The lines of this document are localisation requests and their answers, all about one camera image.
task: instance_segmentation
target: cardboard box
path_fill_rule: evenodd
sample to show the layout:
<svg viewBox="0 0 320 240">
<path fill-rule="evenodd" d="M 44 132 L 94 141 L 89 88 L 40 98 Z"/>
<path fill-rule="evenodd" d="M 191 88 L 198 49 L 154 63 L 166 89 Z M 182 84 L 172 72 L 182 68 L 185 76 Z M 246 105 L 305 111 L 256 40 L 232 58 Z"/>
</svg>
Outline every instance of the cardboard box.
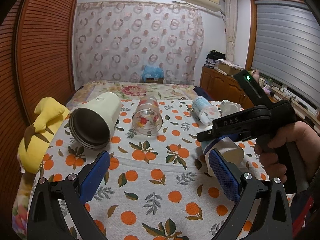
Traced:
<svg viewBox="0 0 320 240">
<path fill-rule="evenodd" d="M 229 76 L 233 76 L 233 75 L 239 73 L 242 70 L 240 68 L 231 67 L 231 66 L 229 66 L 227 64 L 224 64 L 222 62 L 218 63 L 218 69 L 220 69 L 223 72 L 227 73 L 227 75 L 229 75 Z"/>
<path fill-rule="evenodd" d="M 146 78 L 146 83 L 163 84 L 164 78 Z"/>
</svg>

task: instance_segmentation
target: stuffed toy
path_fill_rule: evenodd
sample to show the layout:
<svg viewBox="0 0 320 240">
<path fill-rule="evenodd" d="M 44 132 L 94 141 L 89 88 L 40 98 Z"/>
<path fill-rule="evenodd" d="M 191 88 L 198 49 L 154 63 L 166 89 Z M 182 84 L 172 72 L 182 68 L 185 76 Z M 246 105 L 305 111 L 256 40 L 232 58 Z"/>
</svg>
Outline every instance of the stuffed toy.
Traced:
<svg viewBox="0 0 320 240">
<path fill-rule="evenodd" d="M 22 173 L 38 172 L 42 158 L 69 110 L 53 98 L 42 98 L 36 106 L 35 114 L 39 116 L 26 129 L 18 148 Z"/>
</svg>

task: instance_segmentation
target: louvered door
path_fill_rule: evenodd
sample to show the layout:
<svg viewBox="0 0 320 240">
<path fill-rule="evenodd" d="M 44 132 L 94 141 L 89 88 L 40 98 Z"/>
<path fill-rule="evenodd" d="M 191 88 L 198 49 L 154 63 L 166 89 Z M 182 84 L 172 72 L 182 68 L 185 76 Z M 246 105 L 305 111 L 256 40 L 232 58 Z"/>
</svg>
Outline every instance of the louvered door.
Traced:
<svg viewBox="0 0 320 240">
<path fill-rule="evenodd" d="M 31 122 L 36 104 L 53 97 L 65 104 L 74 91 L 71 34 L 76 0 L 26 0 L 18 28 L 17 73 Z"/>
<path fill-rule="evenodd" d="M 11 211 L 20 182 L 17 149 L 27 128 L 17 86 L 12 48 L 21 0 L 0 25 L 0 234 L 17 237 L 11 229 Z"/>
</svg>

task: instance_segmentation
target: glass cup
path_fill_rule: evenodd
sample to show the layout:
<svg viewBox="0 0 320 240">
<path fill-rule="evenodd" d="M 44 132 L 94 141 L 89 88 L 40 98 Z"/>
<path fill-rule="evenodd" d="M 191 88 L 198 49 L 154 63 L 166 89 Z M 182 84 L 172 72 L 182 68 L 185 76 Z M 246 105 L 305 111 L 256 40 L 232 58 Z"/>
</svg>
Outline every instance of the glass cup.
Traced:
<svg viewBox="0 0 320 240">
<path fill-rule="evenodd" d="M 153 96 L 144 96 L 132 117 L 133 128 L 144 135 L 158 132 L 163 124 L 158 101 Z"/>
</svg>

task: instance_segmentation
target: wooden cabinet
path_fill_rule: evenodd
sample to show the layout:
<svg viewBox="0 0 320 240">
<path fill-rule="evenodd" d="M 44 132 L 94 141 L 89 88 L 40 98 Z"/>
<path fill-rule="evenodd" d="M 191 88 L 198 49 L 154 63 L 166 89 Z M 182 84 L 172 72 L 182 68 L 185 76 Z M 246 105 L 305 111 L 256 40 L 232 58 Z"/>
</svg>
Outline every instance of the wooden cabinet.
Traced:
<svg viewBox="0 0 320 240">
<path fill-rule="evenodd" d="M 240 104 L 244 109 L 254 106 L 234 78 L 225 76 L 214 69 L 202 68 L 200 86 L 215 101 L 229 100 Z"/>
</svg>

